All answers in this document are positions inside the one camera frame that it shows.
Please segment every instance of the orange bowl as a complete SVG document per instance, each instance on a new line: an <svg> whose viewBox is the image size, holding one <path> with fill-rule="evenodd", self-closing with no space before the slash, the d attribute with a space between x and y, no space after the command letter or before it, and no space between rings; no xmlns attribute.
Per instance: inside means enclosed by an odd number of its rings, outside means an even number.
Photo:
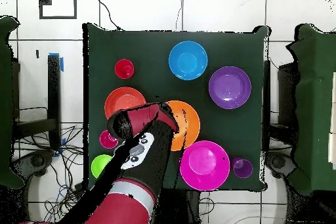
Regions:
<svg viewBox="0 0 336 224"><path fill-rule="evenodd" d="M184 148L188 148L198 137L200 133L200 118L197 112L188 103L183 101L168 101L166 102L173 111L174 118L178 124L179 133L174 133L171 150L181 150L184 142Z"/></svg>

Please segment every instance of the colorful plate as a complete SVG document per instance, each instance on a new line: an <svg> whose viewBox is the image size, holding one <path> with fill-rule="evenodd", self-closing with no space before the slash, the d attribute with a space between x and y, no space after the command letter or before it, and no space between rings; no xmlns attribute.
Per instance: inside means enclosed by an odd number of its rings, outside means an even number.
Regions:
<svg viewBox="0 0 336 224"><path fill-rule="evenodd" d="M198 137L200 133L200 118L197 112L188 103L183 101L168 101L167 104L173 111L174 118L178 123L179 133L174 134L171 150L181 150L184 142L184 148L188 148Z"/></svg>
<svg viewBox="0 0 336 224"><path fill-rule="evenodd" d="M121 87L113 90L105 101L105 116L107 119L120 110L136 107L146 103L139 91L130 87Z"/></svg>
<svg viewBox="0 0 336 224"><path fill-rule="evenodd" d="M215 190L230 173L230 160L225 150L211 141L199 141L184 151L180 173L193 189Z"/></svg>
<svg viewBox="0 0 336 224"><path fill-rule="evenodd" d="M194 41L176 44L169 54L169 67L176 77L193 80L200 77L207 67L207 53Z"/></svg>
<svg viewBox="0 0 336 224"><path fill-rule="evenodd" d="M249 76L240 68L224 66L211 76L209 94L221 108L238 108L248 100L251 94Z"/></svg>

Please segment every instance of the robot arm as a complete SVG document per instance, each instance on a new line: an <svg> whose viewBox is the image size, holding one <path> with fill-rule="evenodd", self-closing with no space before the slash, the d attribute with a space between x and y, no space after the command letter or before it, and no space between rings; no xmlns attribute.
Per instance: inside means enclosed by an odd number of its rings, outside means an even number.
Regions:
<svg viewBox="0 0 336 224"><path fill-rule="evenodd" d="M177 122L167 104L152 103L116 112L108 131L125 143L59 224L149 224Z"/></svg>

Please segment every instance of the blue bowl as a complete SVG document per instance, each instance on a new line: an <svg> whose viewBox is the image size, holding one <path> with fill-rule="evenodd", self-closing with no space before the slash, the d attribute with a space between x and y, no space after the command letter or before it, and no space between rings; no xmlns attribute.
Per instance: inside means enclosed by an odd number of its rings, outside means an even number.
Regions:
<svg viewBox="0 0 336 224"><path fill-rule="evenodd" d="M200 77L207 67L207 53L194 41L183 41L169 54L169 67L176 77L193 80Z"/></svg>

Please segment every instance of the small red cup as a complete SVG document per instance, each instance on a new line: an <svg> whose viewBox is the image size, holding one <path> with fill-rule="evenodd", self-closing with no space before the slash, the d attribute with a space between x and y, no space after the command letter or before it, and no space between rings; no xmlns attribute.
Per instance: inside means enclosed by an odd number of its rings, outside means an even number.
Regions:
<svg viewBox="0 0 336 224"><path fill-rule="evenodd" d="M131 78L134 74L134 66L130 60L122 59L115 64L114 71L121 79Z"/></svg>

